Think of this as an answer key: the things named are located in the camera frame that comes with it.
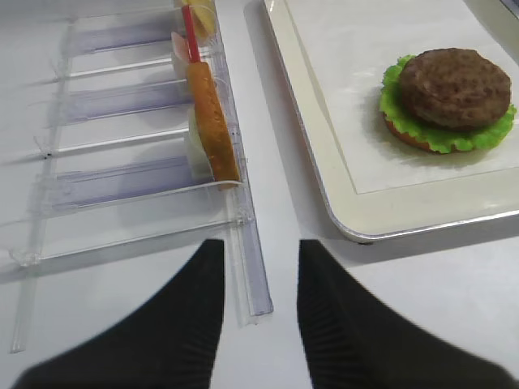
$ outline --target food item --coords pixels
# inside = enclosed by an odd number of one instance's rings
[[[215,180],[239,181],[233,144],[209,65],[206,62],[190,63],[187,81],[195,102],[200,140]]]
[[[380,110],[389,130],[415,147],[439,153],[493,148],[513,127],[510,78],[474,50],[400,58],[383,84]]]
[[[182,4],[191,6],[197,37],[207,39],[214,36],[217,32],[214,2],[212,0],[182,0]]]

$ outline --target lettuce leaf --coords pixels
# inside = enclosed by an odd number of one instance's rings
[[[408,55],[400,58],[398,63],[390,66],[384,73],[380,111],[393,123],[401,134],[409,134],[419,142],[429,143],[431,150],[447,154],[454,150],[469,152],[476,149],[490,149],[496,147],[513,128],[513,121],[517,112],[514,105],[510,105],[507,113],[496,123],[467,133],[457,133],[445,130],[439,126],[416,120],[407,113],[401,104],[398,78],[405,64],[413,58]]]

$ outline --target white table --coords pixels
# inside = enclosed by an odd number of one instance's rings
[[[227,290],[213,388],[311,388],[296,321],[298,240],[320,239],[420,326],[519,378],[518,220],[359,246],[327,217],[259,0],[218,0],[275,312],[239,327]],[[19,282],[0,277],[0,387],[144,303],[198,244],[38,280],[28,350],[8,354]]]

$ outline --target white tray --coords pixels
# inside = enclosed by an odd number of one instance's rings
[[[519,36],[500,2],[479,3],[486,17],[498,18],[498,34]],[[264,4],[328,213],[347,237],[373,242],[519,214],[517,168],[358,194],[288,5]]]

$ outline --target hamburger patty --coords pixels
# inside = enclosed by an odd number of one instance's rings
[[[452,130],[490,125],[510,106],[510,78],[475,50],[421,53],[407,62],[399,84],[410,112]]]

